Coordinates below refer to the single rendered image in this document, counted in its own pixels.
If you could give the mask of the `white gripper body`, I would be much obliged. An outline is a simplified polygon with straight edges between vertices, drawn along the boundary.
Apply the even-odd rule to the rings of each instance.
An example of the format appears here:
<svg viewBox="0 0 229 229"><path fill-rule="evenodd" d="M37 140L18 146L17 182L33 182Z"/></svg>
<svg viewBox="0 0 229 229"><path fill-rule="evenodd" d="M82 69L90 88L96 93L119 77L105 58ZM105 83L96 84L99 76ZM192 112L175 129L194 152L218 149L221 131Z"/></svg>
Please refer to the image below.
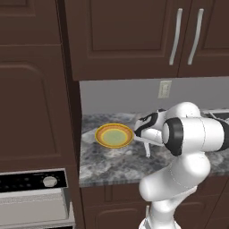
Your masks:
<svg viewBox="0 0 229 229"><path fill-rule="evenodd" d="M134 139L156 146L163 146L162 132L152 128L143 130L140 136L134 135Z"/></svg>

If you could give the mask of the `yellow plate with orange rim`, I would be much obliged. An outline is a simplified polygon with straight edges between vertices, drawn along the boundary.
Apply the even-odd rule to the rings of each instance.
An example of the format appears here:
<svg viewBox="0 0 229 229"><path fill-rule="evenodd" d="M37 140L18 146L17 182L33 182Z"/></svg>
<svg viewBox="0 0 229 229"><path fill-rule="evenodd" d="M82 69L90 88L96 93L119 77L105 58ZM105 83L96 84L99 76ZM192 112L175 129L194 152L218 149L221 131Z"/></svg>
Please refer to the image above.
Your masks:
<svg viewBox="0 0 229 229"><path fill-rule="evenodd" d="M123 148L133 140L133 131L121 123L106 123L97 128L96 141L106 148Z"/></svg>

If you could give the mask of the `white oven knob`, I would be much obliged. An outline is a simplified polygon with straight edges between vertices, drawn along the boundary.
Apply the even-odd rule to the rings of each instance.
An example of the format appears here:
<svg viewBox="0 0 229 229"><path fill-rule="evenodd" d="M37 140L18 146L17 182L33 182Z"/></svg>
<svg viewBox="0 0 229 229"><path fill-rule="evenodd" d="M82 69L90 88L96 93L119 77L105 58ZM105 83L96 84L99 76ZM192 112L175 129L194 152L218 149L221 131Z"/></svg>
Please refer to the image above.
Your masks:
<svg viewBox="0 0 229 229"><path fill-rule="evenodd" d="M57 184L57 180L53 176L48 176L43 180L43 183L46 187L52 188Z"/></svg>

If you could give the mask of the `steel oven with black panel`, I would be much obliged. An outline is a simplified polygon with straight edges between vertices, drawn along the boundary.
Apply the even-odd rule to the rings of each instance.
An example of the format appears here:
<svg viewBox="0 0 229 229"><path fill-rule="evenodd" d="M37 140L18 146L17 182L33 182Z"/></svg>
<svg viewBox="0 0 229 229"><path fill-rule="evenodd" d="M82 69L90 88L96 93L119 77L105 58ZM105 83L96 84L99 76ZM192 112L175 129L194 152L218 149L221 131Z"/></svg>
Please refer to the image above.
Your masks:
<svg viewBox="0 0 229 229"><path fill-rule="evenodd" d="M0 229L76 229L65 169L0 173Z"/></svg>

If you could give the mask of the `dark brown drawer front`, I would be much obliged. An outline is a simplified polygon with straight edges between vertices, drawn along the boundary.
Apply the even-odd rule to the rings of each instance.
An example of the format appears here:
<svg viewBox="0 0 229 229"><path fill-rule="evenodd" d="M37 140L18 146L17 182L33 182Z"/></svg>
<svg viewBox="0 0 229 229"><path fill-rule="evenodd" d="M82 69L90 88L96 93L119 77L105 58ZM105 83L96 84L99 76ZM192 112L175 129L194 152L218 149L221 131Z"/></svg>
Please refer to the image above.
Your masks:
<svg viewBox="0 0 229 229"><path fill-rule="evenodd" d="M86 207L143 201L137 183L81 188L81 196Z"/></svg>

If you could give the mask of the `steel sink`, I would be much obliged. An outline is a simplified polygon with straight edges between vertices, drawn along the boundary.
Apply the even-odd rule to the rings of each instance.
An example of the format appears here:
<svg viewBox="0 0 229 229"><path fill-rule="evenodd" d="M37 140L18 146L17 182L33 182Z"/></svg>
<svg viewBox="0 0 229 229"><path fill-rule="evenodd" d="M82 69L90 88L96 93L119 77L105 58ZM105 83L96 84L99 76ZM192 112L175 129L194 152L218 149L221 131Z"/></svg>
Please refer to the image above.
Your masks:
<svg viewBox="0 0 229 229"><path fill-rule="evenodd" d="M207 109L202 113L209 118L222 119L229 122L229 109Z"/></svg>

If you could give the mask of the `dark brown base cupboard door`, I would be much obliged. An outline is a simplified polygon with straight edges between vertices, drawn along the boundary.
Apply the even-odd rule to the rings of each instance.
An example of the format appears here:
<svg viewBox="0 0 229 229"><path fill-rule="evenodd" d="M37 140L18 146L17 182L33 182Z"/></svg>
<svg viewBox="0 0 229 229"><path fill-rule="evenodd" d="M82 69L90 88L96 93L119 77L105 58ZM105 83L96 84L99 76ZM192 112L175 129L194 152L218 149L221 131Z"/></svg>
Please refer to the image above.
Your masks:
<svg viewBox="0 0 229 229"><path fill-rule="evenodd" d="M114 204L86 207L86 229L138 229L146 216L146 204Z"/></svg>
<svg viewBox="0 0 229 229"><path fill-rule="evenodd" d="M227 176L210 176L175 210L182 229L204 229L227 183Z"/></svg>

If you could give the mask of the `wide dark brown cupboard door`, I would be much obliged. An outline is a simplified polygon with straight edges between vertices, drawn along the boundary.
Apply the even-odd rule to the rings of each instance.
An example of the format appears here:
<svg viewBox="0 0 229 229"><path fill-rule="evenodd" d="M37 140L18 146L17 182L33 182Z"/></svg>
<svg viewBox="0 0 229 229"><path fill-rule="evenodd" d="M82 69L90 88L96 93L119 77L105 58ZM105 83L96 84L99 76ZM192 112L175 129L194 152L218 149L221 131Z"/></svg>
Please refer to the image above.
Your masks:
<svg viewBox="0 0 229 229"><path fill-rule="evenodd" d="M64 0L76 81L173 78L192 0ZM176 14L182 23L174 65Z"/></svg>

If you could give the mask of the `narrow dark brown cupboard door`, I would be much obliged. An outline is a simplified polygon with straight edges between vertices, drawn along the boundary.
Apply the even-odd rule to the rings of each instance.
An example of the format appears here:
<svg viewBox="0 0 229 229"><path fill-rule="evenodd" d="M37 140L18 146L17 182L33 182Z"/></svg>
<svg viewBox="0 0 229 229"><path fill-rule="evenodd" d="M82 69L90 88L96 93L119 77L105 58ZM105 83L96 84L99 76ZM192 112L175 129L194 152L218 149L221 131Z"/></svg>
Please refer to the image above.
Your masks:
<svg viewBox="0 0 229 229"><path fill-rule="evenodd" d="M199 43L188 65L199 8L204 9ZM192 0L178 76L229 76L229 0Z"/></svg>

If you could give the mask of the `large dark brown tall-unit door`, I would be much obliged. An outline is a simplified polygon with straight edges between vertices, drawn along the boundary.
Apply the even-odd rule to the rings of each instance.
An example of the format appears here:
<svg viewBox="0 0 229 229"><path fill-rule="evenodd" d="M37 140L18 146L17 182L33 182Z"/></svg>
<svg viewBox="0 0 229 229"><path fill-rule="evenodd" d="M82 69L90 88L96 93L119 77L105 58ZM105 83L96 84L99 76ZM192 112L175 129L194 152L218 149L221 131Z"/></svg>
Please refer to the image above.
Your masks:
<svg viewBox="0 0 229 229"><path fill-rule="evenodd" d="M62 48L0 46L0 171L74 163Z"/></svg>

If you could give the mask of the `small dark brown tall-unit door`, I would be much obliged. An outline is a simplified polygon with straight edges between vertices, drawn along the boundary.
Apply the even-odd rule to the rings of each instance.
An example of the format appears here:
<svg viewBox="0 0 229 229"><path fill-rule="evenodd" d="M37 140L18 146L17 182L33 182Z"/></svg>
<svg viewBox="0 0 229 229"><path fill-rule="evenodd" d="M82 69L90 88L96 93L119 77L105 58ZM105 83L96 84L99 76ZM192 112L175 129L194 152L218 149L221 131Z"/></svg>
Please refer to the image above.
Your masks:
<svg viewBox="0 0 229 229"><path fill-rule="evenodd" d="M0 45L59 43L56 0L0 0Z"/></svg>

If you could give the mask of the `white wall outlet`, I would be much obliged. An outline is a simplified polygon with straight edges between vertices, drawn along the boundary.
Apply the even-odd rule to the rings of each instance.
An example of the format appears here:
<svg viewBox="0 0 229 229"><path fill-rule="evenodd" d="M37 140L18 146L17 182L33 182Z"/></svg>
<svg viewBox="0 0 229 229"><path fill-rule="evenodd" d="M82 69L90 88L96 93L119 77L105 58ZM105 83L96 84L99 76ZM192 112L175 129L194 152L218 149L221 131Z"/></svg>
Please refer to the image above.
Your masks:
<svg viewBox="0 0 229 229"><path fill-rule="evenodd" d="M159 84L158 97L168 98L170 94L172 82L171 81L161 81Z"/></svg>

